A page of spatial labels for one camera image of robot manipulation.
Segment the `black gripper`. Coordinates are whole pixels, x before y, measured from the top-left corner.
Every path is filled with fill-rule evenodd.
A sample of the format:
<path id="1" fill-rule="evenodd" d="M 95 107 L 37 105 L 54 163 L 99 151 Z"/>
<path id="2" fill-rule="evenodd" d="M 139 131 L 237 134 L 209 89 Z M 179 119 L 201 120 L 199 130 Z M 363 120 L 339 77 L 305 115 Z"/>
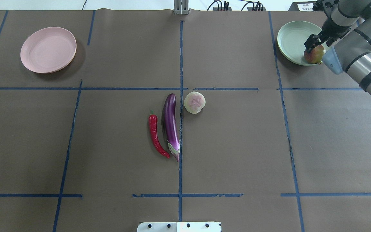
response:
<path id="1" fill-rule="evenodd" d="M 331 47 L 334 41 L 343 38 L 350 31 L 350 27 L 350 25 L 337 25 L 332 20 L 326 20 L 322 26 L 321 35 L 311 34 L 307 38 L 304 43 L 305 49 L 313 50 L 318 45 L 321 45 L 321 42 L 324 42 L 327 47 Z"/>

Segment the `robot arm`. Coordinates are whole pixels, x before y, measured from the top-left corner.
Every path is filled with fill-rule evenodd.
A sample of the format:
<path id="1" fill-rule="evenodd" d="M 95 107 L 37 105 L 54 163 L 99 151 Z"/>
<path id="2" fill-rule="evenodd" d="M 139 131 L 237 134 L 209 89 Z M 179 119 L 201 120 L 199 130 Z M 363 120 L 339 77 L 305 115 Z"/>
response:
<path id="1" fill-rule="evenodd" d="M 345 72 L 371 95 L 371 0 L 317 0 L 314 11 L 327 16 L 321 32 L 305 41 L 305 52 L 331 46 L 322 62 L 335 74 Z"/>

